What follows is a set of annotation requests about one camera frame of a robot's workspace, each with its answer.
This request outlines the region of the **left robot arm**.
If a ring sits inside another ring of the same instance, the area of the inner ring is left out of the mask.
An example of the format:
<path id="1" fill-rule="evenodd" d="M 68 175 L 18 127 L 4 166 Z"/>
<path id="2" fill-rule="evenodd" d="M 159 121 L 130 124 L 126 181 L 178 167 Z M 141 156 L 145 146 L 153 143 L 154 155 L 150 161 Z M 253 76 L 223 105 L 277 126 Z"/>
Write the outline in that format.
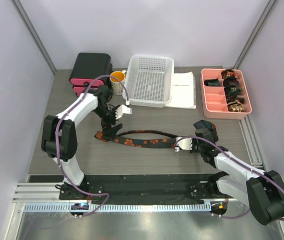
<path id="1" fill-rule="evenodd" d="M 116 109 L 109 109 L 112 91 L 105 85 L 82 92 L 64 111 L 48 115 L 44 119 L 41 149 L 60 168 L 64 183 L 62 192 L 69 192 L 76 199 L 84 199 L 88 193 L 87 179 L 76 159 L 78 147 L 76 128 L 91 112 L 101 119 L 101 127 L 108 130 L 116 123 Z"/>

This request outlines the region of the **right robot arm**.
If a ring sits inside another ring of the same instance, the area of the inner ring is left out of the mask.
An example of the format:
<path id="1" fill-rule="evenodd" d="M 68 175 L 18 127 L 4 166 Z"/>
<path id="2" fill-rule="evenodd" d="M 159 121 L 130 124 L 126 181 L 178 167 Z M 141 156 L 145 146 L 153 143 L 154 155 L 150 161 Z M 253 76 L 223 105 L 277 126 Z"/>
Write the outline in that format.
<path id="1" fill-rule="evenodd" d="M 198 153 L 205 163 L 219 170 L 207 181 L 207 190 L 212 197 L 224 194 L 239 200 L 262 225 L 284 221 L 284 183 L 279 173 L 257 169 L 234 156 L 227 148 L 217 146 L 218 135 L 213 123 L 200 120 L 194 127 L 195 133 L 191 136 L 156 130 L 130 130 L 115 132 L 106 140 L 131 147 Z"/>

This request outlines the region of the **black orange floral tie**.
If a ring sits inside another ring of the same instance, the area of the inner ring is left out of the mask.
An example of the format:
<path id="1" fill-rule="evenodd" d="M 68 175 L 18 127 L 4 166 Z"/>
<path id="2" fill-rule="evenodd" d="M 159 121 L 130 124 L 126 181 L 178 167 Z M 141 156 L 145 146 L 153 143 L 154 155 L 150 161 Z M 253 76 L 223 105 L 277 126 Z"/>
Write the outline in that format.
<path id="1" fill-rule="evenodd" d="M 216 126 L 206 120 L 200 120 L 193 124 L 195 127 L 195 136 L 203 140 L 203 137 L 209 139 L 209 137 L 213 138 L 215 142 L 219 140 Z M 129 138 L 128 135 L 133 134 L 155 134 L 163 136 L 163 138 L 155 138 L 155 139 L 135 139 Z M 102 130 L 96 132 L 95 138 L 102 142 L 114 142 L 117 144 L 123 144 L 130 147 L 137 148 L 148 148 L 148 149 L 174 149 L 174 144 L 178 135 L 162 132 L 158 130 L 129 130 L 121 133 L 117 133 L 115 137 L 112 137 L 110 140 L 102 139 Z"/>

